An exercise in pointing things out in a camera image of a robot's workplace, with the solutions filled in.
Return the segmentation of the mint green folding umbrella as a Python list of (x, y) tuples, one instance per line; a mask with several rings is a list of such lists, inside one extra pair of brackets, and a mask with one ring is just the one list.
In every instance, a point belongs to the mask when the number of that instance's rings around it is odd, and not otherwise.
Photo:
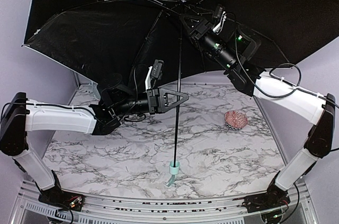
[[(227, 18), (213, 32), (218, 4)], [(180, 20), (187, 14), (212, 28), (196, 49)], [(101, 83), (114, 73), (145, 92), (149, 67), (163, 60), (165, 84), (223, 70), (235, 89), (293, 110), (312, 123), (302, 149), (271, 188), (286, 190), (332, 151), (334, 96), (273, 75), (338, 37), (338, 0), (32, 0), (24, 46)]]

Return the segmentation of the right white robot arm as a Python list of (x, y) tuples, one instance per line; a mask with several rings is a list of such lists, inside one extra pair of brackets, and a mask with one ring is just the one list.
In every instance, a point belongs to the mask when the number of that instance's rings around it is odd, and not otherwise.
[(180, 16), (188, 38), (197, 49), (217, 62), (235, 89), (250, 97), (274, 103), (278, 114), (304, 118), (312, 126), (303, 145), (286, 166), (279, 170), (264, 193), (247, 196), (242, 205), (248, 212), (275, 208), (287, 201), (288, 189), (332, 152), (335, 125), (335, 97), (311, 92), (264, 68), (250, 63), (261, 45), (253, 30), (235, 25), (229, 40), (219, 35), (219, 26), (201, 16)]

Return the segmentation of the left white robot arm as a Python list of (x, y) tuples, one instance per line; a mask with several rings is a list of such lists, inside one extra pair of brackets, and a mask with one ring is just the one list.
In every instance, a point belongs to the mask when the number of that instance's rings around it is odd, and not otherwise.
[(18, 92), (2, 111), (1, 152), (33, 178), (40, 202), (70, 212), (81, 211), (84, 196), (61, 188), (55, 171), (27, 141), (27, 133), (47, 130), (106, 136), (121, 126), (127, 115), (166, 113), (189, 99), (187, 93), (152, 87), (152, 80), (158, 80), (158, 76), (148, 75), (146, 91), (139, 93), (123, 83), (122, 75), (114, 73), (97, 85), (99, 103), (88, 106), (43, 103)]

